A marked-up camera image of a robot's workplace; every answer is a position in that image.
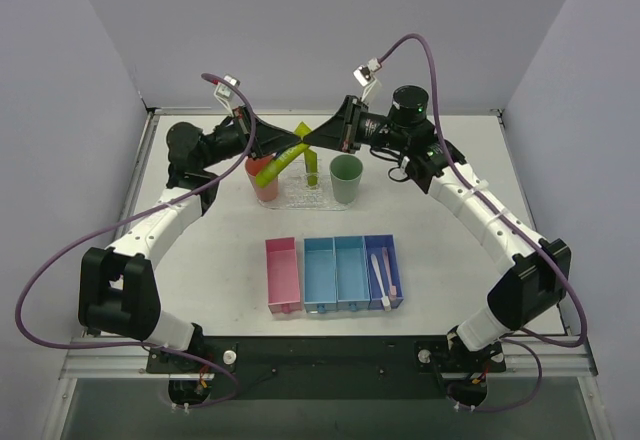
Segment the yellow-green toothpaste tube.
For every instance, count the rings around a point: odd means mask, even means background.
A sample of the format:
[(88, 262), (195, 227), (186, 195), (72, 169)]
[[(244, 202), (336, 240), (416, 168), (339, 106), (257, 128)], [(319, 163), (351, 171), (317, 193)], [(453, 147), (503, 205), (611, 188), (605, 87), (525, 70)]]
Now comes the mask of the yellow-green toothpaste tube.
[(296, 158), (298, 158), (300, 155), (303, 155), (303, 152), (308, 148), (310, 148), (308, 144), (299, 143), (277, 154), (256, 175), (257, 186), (260, 188), (265, 188), (273, 180), (275, 180), (278, 175)]
[(307, 186), (315, 189), (318, 185), (318, 156), (311, 148), (303, 152)]

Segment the green plastic cup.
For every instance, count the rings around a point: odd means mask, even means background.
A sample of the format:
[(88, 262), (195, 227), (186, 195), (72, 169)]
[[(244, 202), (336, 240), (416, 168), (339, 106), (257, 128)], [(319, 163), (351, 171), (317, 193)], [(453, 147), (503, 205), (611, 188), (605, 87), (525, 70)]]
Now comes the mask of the green plastic cup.
[(329, 165), (332, 190), (340, 204), (355, 201), (363, 173), (362, 162), (354, 155), (336, 156)]

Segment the clear textured plastic box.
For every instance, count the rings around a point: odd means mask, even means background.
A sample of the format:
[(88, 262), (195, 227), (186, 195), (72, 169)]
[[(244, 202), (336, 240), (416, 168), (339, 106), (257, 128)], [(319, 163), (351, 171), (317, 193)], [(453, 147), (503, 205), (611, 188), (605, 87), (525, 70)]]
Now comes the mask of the clear textured plastic box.
[(318, 161), (318, 185), (315, 189), (307, 186), (305, 164), (302, 159), (294, 160), (278, 177), (278, 200), (288, 208), (324, 208), (333, 201), (331, 180), (328, 172)]

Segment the pink toothbrush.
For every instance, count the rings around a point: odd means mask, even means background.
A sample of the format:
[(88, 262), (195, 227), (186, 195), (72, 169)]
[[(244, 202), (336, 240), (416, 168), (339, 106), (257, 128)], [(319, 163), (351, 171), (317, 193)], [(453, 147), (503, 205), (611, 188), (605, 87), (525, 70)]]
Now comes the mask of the pink toothbrush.
[(383, 256), (383, 262), (384, 262), (385, 271), (386, 271), (386, 277), (388, 281), (388, 296), (390, 300), (393, 300), (397, 297), (397, 288), (393, 284), (389, 251), (386, 247), (382, 248), (382, 256)]

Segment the white toothbrush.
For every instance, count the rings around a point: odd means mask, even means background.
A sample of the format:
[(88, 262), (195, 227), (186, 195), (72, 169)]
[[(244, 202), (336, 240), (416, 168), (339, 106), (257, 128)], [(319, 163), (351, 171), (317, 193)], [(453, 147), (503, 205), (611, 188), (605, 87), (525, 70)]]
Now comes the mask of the white toothbrush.
[(381, 293), (381, 303), (383, 306), (383, 309), (385, 311), (390, 311), (391, 310), (391, 303), (389, 300), (388, 295), (386, 294), (385, 288), (384, 288), (384, 283), (383, 283), (383, 278), (381, 275), (381, 270), (380, 270), (380, 265), (379, 265), (379, 261), (377, 259), (377, 256), (375, 254), (372, 254), (370, 256), (370, 260), (371, 260), (371, 264), (374, 270), (374, 274), (379, 286), (379, 290)]

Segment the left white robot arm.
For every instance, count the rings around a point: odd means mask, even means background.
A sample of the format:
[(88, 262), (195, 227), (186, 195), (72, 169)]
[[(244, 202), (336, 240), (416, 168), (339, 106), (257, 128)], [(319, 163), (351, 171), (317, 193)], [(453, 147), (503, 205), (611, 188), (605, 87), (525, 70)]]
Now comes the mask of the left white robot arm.
[(82, 326), (170, 348), (183, 371), (204, 362), (194, 324), (161, 307), (154, 269), (181, 234), (213, 205), (218, 175), (209, 167), (241, 154), (261, 159), (299, 143), (297, 135), (234, 109), (211, 133), (188, 123), (167, 135), (168, 181), (157, 210), (104, 249), (90, 248), (80, 271), (78, 317)]

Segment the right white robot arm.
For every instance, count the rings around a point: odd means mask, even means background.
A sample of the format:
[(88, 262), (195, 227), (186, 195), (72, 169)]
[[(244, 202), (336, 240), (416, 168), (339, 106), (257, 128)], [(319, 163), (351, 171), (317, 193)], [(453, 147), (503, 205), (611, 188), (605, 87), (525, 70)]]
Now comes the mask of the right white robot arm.
[(484, 306), (449, 333), (449, 344), (479, 352), (522, 329), (566, 295), (571, 251), (546, 240), (510, 212), (480, 179), (464, 155), (439, 140), (427, 117), (429, 95), (419, 86), (396, 89), (387, 115), (369, 112), (348, 96), (338, 112), (304, 136), (312, 147), (353, 154), (380, 151), (406, 180), (445, 207), (478, 241), (500, 276)]

